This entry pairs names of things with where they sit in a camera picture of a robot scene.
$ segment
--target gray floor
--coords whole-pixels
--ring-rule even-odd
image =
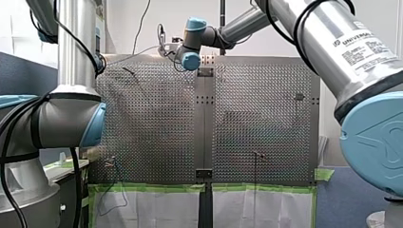
[[[334,168],[317,188],[317,228],[366,228],[366,218],[385,210],[388,194],[360,178],[350,167]]]

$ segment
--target white sheet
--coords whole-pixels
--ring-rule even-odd
[[[311,228],[312,197],[254,190],[214,192],[214,228]]]

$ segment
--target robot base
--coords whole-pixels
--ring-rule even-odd
[[[32,199],[21,206],[29,228],[59,227],[61,214],[59,189],[59,185],[52,184],[45,196]],[[1,227],[21,227],[13,209],[0,210],[0,221]]]

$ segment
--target robotic arm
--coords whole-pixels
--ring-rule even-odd
[[[0,97],[0,129],[5,127],[0,133],[0,220],[6,227],[59,226],[59,186],[48,183],[39,149],[89,147],[101,141],[106,105],[94,89],[97,70],[76,40],[95,52],[95,2],[58,2],[58,20],[66,28],[58,29],[49,0],[28,0],[40,29],[47,36],[58,33],[58,86],[43,99]]]
[[[336,96],[335,117],[348,163],[365,181],[403,197],[403,93],[383,93],[403,83],[403,62],[342,1],[256,2],[260,9],[251,8],[222,29],[190,18],[176,59],[187,70],[197,69],[201,46],[233,48],[270,25],[264,12],[270,9]]]

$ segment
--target metal bracket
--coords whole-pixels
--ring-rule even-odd
[[[211,179],[211,178],[213,178],[213,170],[212,169],[197,169],[196,178],[197,179]]]
[[[214,68],[201,67],[198,69],[198,77],[213,77],[213,76],[214,76]]]

